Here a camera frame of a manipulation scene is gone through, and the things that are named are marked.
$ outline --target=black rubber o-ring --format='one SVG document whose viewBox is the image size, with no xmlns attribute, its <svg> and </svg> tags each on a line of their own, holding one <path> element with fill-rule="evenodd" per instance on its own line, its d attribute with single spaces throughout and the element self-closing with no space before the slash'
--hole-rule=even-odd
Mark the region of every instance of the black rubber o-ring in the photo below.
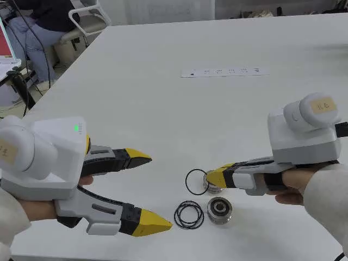
<svg viewBox="0 0 348 261">
<path fill-rule="evenodd" d="M 208 186 L 207 186 L 206 190 L 203 191 L 202 193 L 194 193 L 194 192 L 192 192 L 192 191 L 189 189 L 189 186 L 187 185 L 187 178 L 188 178 L 189 175 L 190 175 L 192 172 L 194 172 L 194 171 L 201 171 L 201 172 L 203 172 L 205 175 L 207 174 L 204 170 L 201 170 L 201 169 L 193 169 L 193 170 L 191 170 L 189 173 L 187 173 L 186 179 L 185 179 L 185 185 L 186 185 L 187 190 L 188 190 L 191 194 L 196 195 L 196 196 L 201 196 L 201 195 L 203 195 L 204 193 L 206 193 L 206 192 L 208 191 L 209 186 L 210 186 L 210 183 L 208 182 Z"/>
</svg>

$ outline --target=sleeve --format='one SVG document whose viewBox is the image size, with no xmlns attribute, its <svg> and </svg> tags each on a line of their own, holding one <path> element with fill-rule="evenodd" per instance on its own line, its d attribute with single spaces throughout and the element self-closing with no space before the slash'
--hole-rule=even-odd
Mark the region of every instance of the sleeve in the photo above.
<svg viewBox="0 0 348 261">
<path fill-rule="evenodd" d="M 315 173 L 304 191 L 303 203 L 348 256 L 348 167 L 335 164 Z"/>
<path fill-rule="evenodd" d="M 8 261 L 14 236 L 30 227 L 27 214 L 9 193 L 0 188 L 0 261 Z"/>
</svg>

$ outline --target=jeans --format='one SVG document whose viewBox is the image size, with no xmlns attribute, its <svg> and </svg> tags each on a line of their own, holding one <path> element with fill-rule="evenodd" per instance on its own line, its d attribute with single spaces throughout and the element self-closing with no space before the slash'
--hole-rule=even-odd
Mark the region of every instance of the jeans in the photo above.
<svg viewBox="0 0 348 261">
<path fill-rule="evenodd" d="M 31 29 L 35 32 L 35 34 L 40 39 L 42 45 L 44 47 L 51 46 L 59 41 L 59 39 L 66 33 L 64 32 L 55 32 L 44 29 L 38 26 L 35 23 L 35 20 L 29 16 L 25 17 L 26 21 L 30 25 Z M 48 80 L 48 69 L 47 63 L 45 59 L 44 49 L 40 45 L 39 41 L 32 33 L 32 31 L 28 28 L 27 24 L 21 17 L 13 18 L 9 21 L 9 24 L 12 30 L 7 27 L 6 32 L 11 42 L 12 48 L 15 52 L 16 58 L 22 60 L 22 64 L 26 61 L 26 55 L 21 47 L 20 43 L 23 47 L 25 47 L 27 56 L 29 56 L 30 60 L 33 63 L 33 68 L 38 75 L 38 79 L 40 82 L 44 82 Z M 48 68 L 51 75 L 51 80 L 55 80 L 55 73 L 50 61 L 48 61 Z"/>
</svg>

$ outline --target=white tabletop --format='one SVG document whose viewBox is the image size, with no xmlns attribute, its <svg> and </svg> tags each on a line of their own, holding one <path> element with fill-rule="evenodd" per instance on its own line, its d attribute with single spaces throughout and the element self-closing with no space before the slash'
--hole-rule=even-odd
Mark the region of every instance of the white tabletop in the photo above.
<svg viewBox="0 0 348 261">
<path fill-rule="evenodd" d="M 173 222 L 195 200 L 186 173 L 271 154 L 268 112 L 306 94 L 332 94 L 348 118 L 348 16 L 315 15 L 107 28 L 39 100 L 26 120 L 81 115 L 92 143 L 150 154 L 140 168 L 96 177 L 93 192 L 153 210 Z M 182 69 L 262 66 L 269 76 L 181 78 Z M 343 141 L 341 162 L 348 163 Z M 192 189 L 200 189 L 201 176 Z M 195 231 L 173 225 L 144 238 L 90 236 L 35 222 L 13 253 L 112 260 L 333 260 L 338 243 L 302 207 L 241 190 L 228 225 Z"/>
</svg>

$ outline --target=hand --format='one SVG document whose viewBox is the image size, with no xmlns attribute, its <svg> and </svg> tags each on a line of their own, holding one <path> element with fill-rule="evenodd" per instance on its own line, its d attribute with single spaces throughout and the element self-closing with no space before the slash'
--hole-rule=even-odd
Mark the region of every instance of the hand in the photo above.
<svg viewBox="0 0 348 261">
<path fill-rule="evenodd" d="M 93 182 L 92 176 L 83 177 L 79 181 L 79 185 L 90 185 Z M 18 200 L 22 208 L 26 212 L 30 221 L 56 219 L 57 214 L 53 201 L 24 201 Z"/>
<path fill-rule="evenodd" d="M 269 191 L 269 195 L 275 195 L 276 201 L 281 204 L 303 205 L 303 193 L 306 186 L 318 168 L 296 169 L 283 172 L 283 183 L 288 187 L 283 191 Z"/>
</svg>

